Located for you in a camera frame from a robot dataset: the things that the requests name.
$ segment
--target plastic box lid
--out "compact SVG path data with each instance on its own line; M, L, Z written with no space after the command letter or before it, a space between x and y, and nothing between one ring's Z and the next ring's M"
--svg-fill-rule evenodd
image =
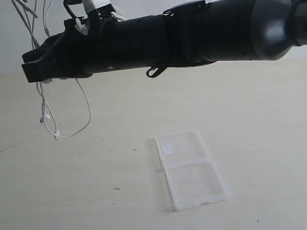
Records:
M158 135L155 142L176 210L230 198L231 192L197 130Z

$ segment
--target transparent plastic case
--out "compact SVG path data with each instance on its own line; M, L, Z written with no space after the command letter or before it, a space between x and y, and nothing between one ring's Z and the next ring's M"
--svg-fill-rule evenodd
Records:
M155 141L176 210L230 198L197 130L158 135Z

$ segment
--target robotic arm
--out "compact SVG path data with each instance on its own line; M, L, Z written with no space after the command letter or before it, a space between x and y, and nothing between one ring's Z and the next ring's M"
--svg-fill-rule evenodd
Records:
M155 78L169 67L277 60L307 45L307 0L199 0L122 22L112 17L112 5L86 2L86 19L71 12L63 33L23 55L29 82L142 67Z

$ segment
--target small square sticker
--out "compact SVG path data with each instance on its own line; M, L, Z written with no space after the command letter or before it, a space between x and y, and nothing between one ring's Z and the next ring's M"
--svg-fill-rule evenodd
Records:
M174 154L174 149L173 149L172 145L163 145L162 146L162 151L163 151L163 154L165 156L169 156L169 155L173 155Z

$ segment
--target black clip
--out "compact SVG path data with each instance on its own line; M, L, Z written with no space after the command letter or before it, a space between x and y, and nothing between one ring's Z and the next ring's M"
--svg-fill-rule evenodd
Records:
M150 75L150 72L151 72L151 71L154 71L154 70L156 70L156 69L157 69L157 68L151 67L151 68L146 72L146 75L147 75L149 78L156 78L156 77L158 77L161 73L163 73L163 72L167 69L167 67L160 67L160 68L157 69L156 72L154 72L152 75Z

